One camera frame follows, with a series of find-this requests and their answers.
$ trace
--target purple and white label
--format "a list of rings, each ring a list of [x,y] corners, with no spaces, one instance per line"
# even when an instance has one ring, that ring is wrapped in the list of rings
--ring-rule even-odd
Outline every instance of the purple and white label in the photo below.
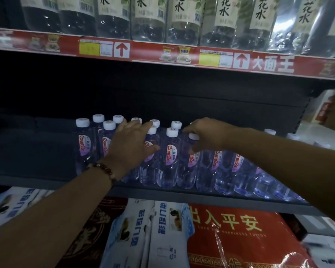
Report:
[[[81,156],[84,156],[91,150],[92,142],[90,138],[84,134],[80,134],[78,136],[78,141],[79,141],[79,150],[80,150]]]
[[[199,161],[199,157],[200,157],[200,152],[197,152],[194,155],[190,155],[188,167],[195,166],[197,162]]]
[[[236,155],[236,158],[233,162],[232,172],[237,172],[241,168],[243,160],[244,160],[243,156],[239,154]]]
[[[174,145],[168,145],[167,147],[165,165],[171,165],[177,158],[178,149]]]
[[[104,155],[104,157],[108,154],[108,149],[109,149],[109,145],[110,145],[111,141],[112,140],[110,140],[108,137],[103,137],[102,138],[103,155]]]
[[[222,151],[221,150],[216,150],[215,155],[213,157],[213,162],[212,162],[212,170],[216,170],[218,166],[220,165],[221,159],[222,159]]]
[[[153,145],[153,143],[149,142],[149,141],[145,141],[145,143],[144,143],[144,146],[146,148],[149,147],[149,146],[152,146],[152,145]],[[155,153],[153,153],[152,155],[149,155],[148,157],[146,157],[145,160],[144,160],[144,162],[149,162],[154,157],[154,154]]]

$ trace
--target person's left hand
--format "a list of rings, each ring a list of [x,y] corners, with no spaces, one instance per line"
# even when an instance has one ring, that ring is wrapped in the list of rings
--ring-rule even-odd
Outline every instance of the person's left hand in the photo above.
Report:
[[[130,170],[138,167],[146,157],[160,149],[158,145],[144,146],[145,136],[151,126],[152,121],[142,125],[139,120],[127,123],[126,119],[118,126],[108,155],[101,160],[112,170],[116,179],[121,179]]]

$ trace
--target hand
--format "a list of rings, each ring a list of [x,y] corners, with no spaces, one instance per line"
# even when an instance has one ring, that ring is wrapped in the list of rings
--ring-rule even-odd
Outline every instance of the hand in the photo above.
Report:
[[[195,133],[200,137],[200,140],[189,150],[190,154],[194,154],[202,150],[227,149],[228,132],[236,128],[238,127],[223,121],[204,117],[184,128],[183,133]]]
[[[121,179],[130,170],[139,166],[146,157],[160,149],[158,145],[144,146],[145,136],[151,126],[152,121],[142,125],[139,120],[127,123],[126,119],[118,126],[110,143],[108,155],[102,159],[116,179]]]

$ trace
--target bottle cap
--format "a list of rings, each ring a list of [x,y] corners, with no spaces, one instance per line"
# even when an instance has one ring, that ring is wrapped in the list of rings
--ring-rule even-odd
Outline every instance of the bottle cap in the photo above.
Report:
[[[177,137],[179,135],[179,130],[174,128],[166,129],[166,136],[168,137]]]
[[[271,135],[275,135],[276,131],[275,130],[271,130],[271,129],[264,129],[264,132],[267,134],[271,134]]]
[[[93,122],[102,123],[104,121],[104,115],[93,115]]]
[[[192,140],[199,140],[199,136],[197,134],[189,133],[189,138]]]
[[[140,120],[140,124],[142,124],[142,120],[141,120],[141,118],[140,117],[133,117],[132,119],[131,119],[131,121],[133,121],[133,120]]]
[[[89,119],[76,119],[76,126],[80,128],[89,127]]]
[[[296,134],[287,134],[286,138],[290,140],[300,141],[300,136]]]
[[[121,122],[123,122],[123,119],[124,119],[124,117],[121,116],[121,115],[115,115],[115,116],[113,116],[113,121],[116,124],[121,124]]]
[[[116,128],[116,124],[113,120],[106,120],[103,122],[103,128],[105,130],[114,130]]]
[[[174,128],[176,130],[180,130],[181,126],[182,126],[182,123],[180,121],[174,120],[174,121],[171,122],[171,128]]]
[[[314,142],[313,146],[318,146],[318,147],[325,148],[325,149],[330,148],[329,144],[323,144],[323,143],[319,143],[319,142],[316,142],[316,141]]]
[[[150,119],[150,121],[152,121],[152,125],[156,128],[160,127],[160,120],[158,119]]]
[[[150,127],[150,129],[147,131],[147,134],[156,134],[156,127]]]

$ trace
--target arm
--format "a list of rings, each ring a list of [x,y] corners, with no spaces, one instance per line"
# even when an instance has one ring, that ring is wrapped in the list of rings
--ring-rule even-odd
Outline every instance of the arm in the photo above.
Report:
[[[200,136],[192,153],[204,149],[239,153],[335,221],[335,150],[208,118],[184,129],[191,131]]]
[[[137,167],[158,146],[144,148],[152,122],[124,120],[102,163],[116,179]],[[0,227],[0,267],[53,268],[112,187],[107,174],[90,168]]]

